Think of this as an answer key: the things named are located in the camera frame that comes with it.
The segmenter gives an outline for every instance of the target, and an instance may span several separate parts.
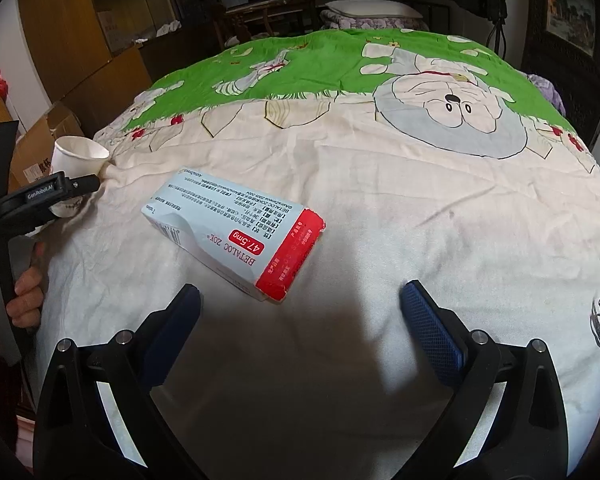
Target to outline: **picture frame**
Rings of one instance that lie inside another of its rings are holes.
[[[529,0],[521,68],[554,84],[567,120],[592,149],[600,133],[600,0],[566,0],[561,9],[554,4],[550,9],[550,0]]]

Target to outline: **paper cup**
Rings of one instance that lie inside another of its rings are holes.
[[[50,174],[64,171],[68,178],[98,174],[109,158],[109,150],[86,137],[64,136],[56,140],[51,156]],[[51,206],[56,216],[67,218],[78,212],[82,197],[64,200]]]

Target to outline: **textured blue pad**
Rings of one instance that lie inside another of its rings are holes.
[[[193,326],[200,317],[202,297],[192,285],[185,285],[168,307],[171,309],[160,332],[142,358],[139,383],[147,391],[163,384]]]
[[[462,382],[464,357],[436,314],[437,309],[435,304],[429,304],[413,282],[402,288],[400,310],[405,323],[427,355],[438,380],[455,388]]]

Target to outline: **red label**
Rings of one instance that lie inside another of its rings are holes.
[[[255,254],[258,256],[264,249],[264,244],[254,240],[249,235],[244,234],[242,231],[238,231],[238,229],[234,229],[229,235],[229,240],[231,240],[234,244],[240,245],[243,249],[249,251],[251,254]]]
[[[281,301],[324,228],[324,220],[316,213],[310,209],[302,211],[256,282],[256,288]]]

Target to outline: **pillow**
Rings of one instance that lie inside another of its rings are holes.
[[[335,0],[327,7],[348,18],[422,18],[410,6],[387,0]]]

